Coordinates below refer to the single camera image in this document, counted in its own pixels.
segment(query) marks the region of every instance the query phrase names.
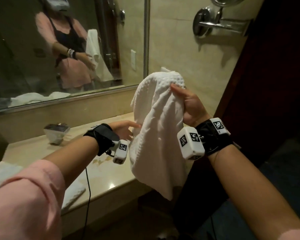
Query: light switch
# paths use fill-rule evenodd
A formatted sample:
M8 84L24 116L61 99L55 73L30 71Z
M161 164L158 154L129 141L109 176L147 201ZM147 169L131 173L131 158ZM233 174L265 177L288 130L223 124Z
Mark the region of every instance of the light switch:
M133 49L131 50L131 68L136 70L136 52Z

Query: mirror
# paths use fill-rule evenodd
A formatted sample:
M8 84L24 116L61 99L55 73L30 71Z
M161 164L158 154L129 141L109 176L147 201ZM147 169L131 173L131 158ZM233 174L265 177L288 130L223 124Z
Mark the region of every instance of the mirror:
M229 7L241 3L243 0L211 0L218 7Z
M0 0L0 110L139 84L140 7L144 0Z

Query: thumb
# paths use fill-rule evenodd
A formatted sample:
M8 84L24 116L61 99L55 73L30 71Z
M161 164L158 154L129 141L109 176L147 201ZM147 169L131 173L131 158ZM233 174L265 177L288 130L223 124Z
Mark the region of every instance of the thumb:
M172 83L170 85L170 88L175 95L182 97L184 99L186 99L192 95L192 93L189 90L180 88L178 85L176 85L174 83Z

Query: person reflected in mirror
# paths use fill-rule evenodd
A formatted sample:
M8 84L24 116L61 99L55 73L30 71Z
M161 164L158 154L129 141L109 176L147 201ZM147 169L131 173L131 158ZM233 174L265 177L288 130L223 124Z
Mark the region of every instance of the person reflected in mirror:
M55 68L60 74L62 89L69 93L92 90L89 70L94 71L95 65L85 53L87 31L78 20L64 14L70 7L67 0L39 2L42 12L36 14L36 25L56 58Z

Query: finger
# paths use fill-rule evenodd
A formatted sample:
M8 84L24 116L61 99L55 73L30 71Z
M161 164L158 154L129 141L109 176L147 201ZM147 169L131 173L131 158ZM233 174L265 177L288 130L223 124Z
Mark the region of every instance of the finger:
M129 127L133 127L133 128L141 128L140 124L137 124L136 122L133 122L133 121L130 121L130 120L127 120L127 125Z
M180 88L174 83L171 84L170 88L175 95L182 97L184 99L193 95L193 93L190 92L188 89Z

